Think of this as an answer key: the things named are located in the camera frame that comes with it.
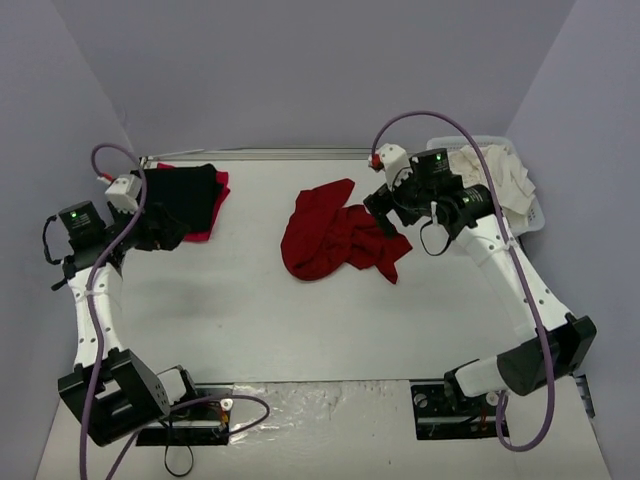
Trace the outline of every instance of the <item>gray wall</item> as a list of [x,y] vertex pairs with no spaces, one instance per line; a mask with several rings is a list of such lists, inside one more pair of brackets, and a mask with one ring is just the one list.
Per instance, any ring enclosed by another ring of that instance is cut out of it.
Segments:
[[[91,147],[126,142],[107,97],[48,0],[0,6],[0,478],[33,478],[75,354],[73,299],[49,286],[40,234],[59,209],[102,190]],[[108,162],[115,158],[106,156]],[[52,228],[56,253],[61,227]]]
[[573,3],[54,0],[142,153],[502,134]]
[[640,3],[578,0],[508,136],[547,226],[533,262],[598,337],[586,361],[614,478],[638,478]]

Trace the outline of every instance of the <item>white table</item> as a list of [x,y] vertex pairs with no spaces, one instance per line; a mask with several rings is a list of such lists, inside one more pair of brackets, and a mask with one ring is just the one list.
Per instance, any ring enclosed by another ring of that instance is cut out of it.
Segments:
[[[356,181],[350,202],[361,203],[383,181],[365,162],[216,166],[230,173],[232,192],[211,241],[128,255],[121,340],[152,369],[180,363],[196,382],[342,382],[261,390],[276,407],[270,428],[229,447],[195,449],[190,478],[608,478],[571,379],[558,383],[549,438],[522,455],[493,439],[418,442],[408,382],[367,381],[438,378],[517,342],[473,263],[455,247],[428,257],[417,228],[406,231],[414,251],[397,263],[396,286],[375,269],[349,265],[314,283],[289,275],[279,245],[298,192],[349,177]],[[539,428],[544,395],[511,402],[515,443]],[[247,408],[238,406],[232,420],[247,420]],[[60,405],[39,479],[76,478],[78,432]],[[121,443],[92,446],[95,478]],[[162,449],[134,449],[120,478],[169,478]]]

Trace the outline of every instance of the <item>red folded cloth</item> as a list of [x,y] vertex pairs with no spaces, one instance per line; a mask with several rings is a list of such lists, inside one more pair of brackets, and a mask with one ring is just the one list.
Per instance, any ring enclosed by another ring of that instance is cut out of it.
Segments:
[[300,192],[280,245],[291,275],[318,280],[347,262],[358,269],[375,265],[391,283],[398,281],[395,262],[411,244],[400,234],[386,237],[364,205],[343,207],[353,187],[345,178]]
[[[158,168],[175,168],[173,165],[168,165],[166,163],[158,163]],[[206,232],[192,232],[188,233],[184,237],[185,242],[207,242],[209,238],[211,238],[211,232],[213,231],[213,225],[216,223],[216,218],[218,217],[218,212],[220,211],[220,207],[222,206],[222,202],[229,196],[231,190],[229,190],[229,173],[216,171],[216,181],[222,184],[222,190],[220,194],[216,198],[216,201],[213,205],[213,219],[211,220],[211,229]]]

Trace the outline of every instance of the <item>white laundry basket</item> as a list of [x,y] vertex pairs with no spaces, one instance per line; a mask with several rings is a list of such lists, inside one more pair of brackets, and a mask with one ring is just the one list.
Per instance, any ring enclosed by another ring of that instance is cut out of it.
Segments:
[[[507,147],[508,153],[518,155],[516,147],[513,146],[511,140],[505,137],[492,137],[490,135],[474,135],[473,139],[478,143],[480,147],[487,147],[489,145],[504,145]],[[427,150],[432,148],[446,148],[448,151],[460,150],[462,147],[469,145],[469,142],[464,137],[438,137],[432,138],[427,142]],[[535,232],[541,230],[544,227],[544,215],[540,208],[540,202],[538,198],[534,198],[531,202],[531,209],[529,210],[529,226],[524,229],[513,229],[513,234],[516,236],[522,235],[526,232]]]

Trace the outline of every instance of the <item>purple cable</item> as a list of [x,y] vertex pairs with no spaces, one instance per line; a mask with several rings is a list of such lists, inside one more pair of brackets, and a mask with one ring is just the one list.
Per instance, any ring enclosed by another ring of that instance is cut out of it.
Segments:
[[[257,420],[254,420],[254,421],[246,424],[243,427],[236,428],[235,430],[233,430],[231,432],[222,433],[222,434],[220,434],[221,436],[230,437],[231,435],[235,435],[237,433],[245,432],[245,431],[247,431],[247,430],[249,430],[249,429],[251,429],[251,428],[253,428],[253,427],[257,426],[257,425],[260,425],[271,414],[271,408],[269,408],[269,404],[267,402],[265,402],[261,398],[253,397],[251,395],[226,395],[226,396],[222,396],[222,397],[217,396],[217,395],[210,395],[208,397],[196,398],[195,400],[188,400],[186,402],[183,402],[183,403],[180,403],[178,405],[175,405],[175,406],[171,407],[171,411],[172,412],[177,412],[178,410],[182,410],[183,408],[192,407],[193,405],[199,405],[201,403],[219,402],[220,400],[225,399],[225,398],[230,398],[231,400],[249,400],[251,402],[259,403],[260,405],[262,405],[264,407],[265,412],[264,412],[264,415],[262,415]],[[136,438],[138,438],[138,434],[140,433],[140,430],[142,430],[143,428],[144,427],[138,429],[137,432],[133,433],[129,437],[129,440],[127,440],[127,443],[124,444],[124,447],[122,447],[122,450],[118,454],[118,458],[116,458],[116,461],[113,462],[113,466],[111,467],[111,470],[109,470],[109,473],[107,474],[107,477],[106,477],[105,480],[111,480],[113,478],[113,476],[116,474],[116,471],[118,470],[118,467],[120,467],[120,464],[122,463],[122,460],[124,460],[124,456],[127,454],[129,449],[133,445],[133,442],[135,442]]]
[[[496,210],[496,213],[501,212],[500,203],[498,202],[498,194],[496,193],[495,186],[493,185],[493,180],[491,179],[491,172],[489,171],[489,165],[487,165],[487,161],[482,155],[480,151],[480,147],[473,139],[473,137],[465,130],[465,128],[460,125],[458,122],[453,120],[452,118],[443,115],[438,112],[431,112],[429,110],[415,110],[412,112],[402,113],[391,120],[389,120],[385,125],[380,129],[375,139],[373,140],[373,145],[371,147],[371,158],[376,153],[376,149],[378,148],[378,142],[380,138],[387,131],[387,129],[393,125],[394,123],[402,120],[404,118],[409,117],[418,117],[418,116],[427,116],[427,117],[435,117],[439,118],[447,122],[450,125],[453,125],[458,131],[467,139],[467,141],[471,144],[474,152],[478,156],[480,160],[480,165],[482,165],[482,171],[484,172],[484,176],[487,179],[487,184],[489,187],[489,191],[491,192],[491,199],[493,200],[493,205]],[[504,222],[504,218],[502,215],[496,215],[498,219],[498,227],[500,228],[500,233],[502,234],[502,238],[505,244],[509,242],[509,235],[507,234],[507,227]],[[516,254],[513,246],[509,246],[509,254],[511,255],[511,259],[513,260],[513,265],[516,269],[516,273],[518,274],[518,279],[520,280],[520,284],[522,285],[522,289],[524,290],[524,296],[527,299],[529,304],[529,308],[531,309],[531,314],[533,315],[533,321],[536,324],[536,329],[538,331],[538,338],[540,339],[540,345],[542,347],[542,357],[544,359],[544,370],[545,375],[547,377],[547,411],[545,413],[544,421],[542,422],[542,426],[540,427],[540,431],[538,434],[527,444],[525,445],[512,445],[507,442],[504,437],[504,433],[502,431],[502,421],[504,419],[504,414],[507,409],[508,399],[504,391],[500,392],[500,396],[498,399],[498,406],[496,408],[496,430],[498,432],[498,439],[500,443],[511,450],[512,452],[527,452],[535,447],[537,447],[544,437],[549,433],[549,428],[551,427],[551,422],[553,421],[553,412],[555,410],[556,403],[556,389],[554,383],[554,374],[553,374],[553,361],[551,359],[551,349],[549,348],[549,341],[547,340],[547,336],[545,335],[544,325],[542,323],[542,318],[540,318],[540,312],[538,312],[538,308],[536,307],[535,299],[533,298],[533,294],[531,293],[531,289],[529,288],[529,283],[527,282],[527,277],[525,276],[524,270],[522,269],[522,265],[520,263],[520,259]]]
[[[96,154],[98,151],[103,148],[113,148],[124,153],[135,165],[135,167],[140,172],[140,180],[142,181],[142,188],[140,192],[140,205],[138,206],[138,210],[133,214],[131,220],[127,224],[127,226],[120,232],[120,234],[111,242],[107,248],[104,249],[104,252],[100,254],[96,263],[93,264],[91,268],[91,272],[89,272],[89,278],[87,280],[86,289],[87,292],[91,292],[93,290],[93,283],[95,281],[96,274],[98,273],[98,269],[102,267],[105,263],[109,254],[113,251],[116,246],[124,238],[129,234],[131,229],[134,227],[140,216],[142,215],[145,201],[147,199],[147,179],[144,175],[144,170],[140,166],[140,162],[138,159],[129,152],[126,148],[121,147],[115,143],[101,143],[96,145],[91,152],[91,165],[94,170],[102,176],[102,172],[100,172],[96,166]],[[104,353],[104,335],[102,334],[102,330],[100,328],[100,321],[98,319],[98,312],[96,311],[96,305],[94,302],[94,297],[92,293],[87,293],[87,300],[89,305],[89,315],[91,316],[91,323],[93,323],[93,328],[96,331],[96,338],[98,340],[98,351],[96,353],[96,361],[93,364],[93,369],[91,371],[91,378],[89,379],[89,387],[87,389],[87,396],[84,400],[84,407],[82,410],[82,422],[80,428],[80,478],[82,480],[88,480],[87,473],[87,441],[89,437],[89,418],[91,415],[91,407],[93,405],[93,400],[95,396],[96,386],[98,384],[98,375],[100,373],[100,367],[102,365],[102,354]]]

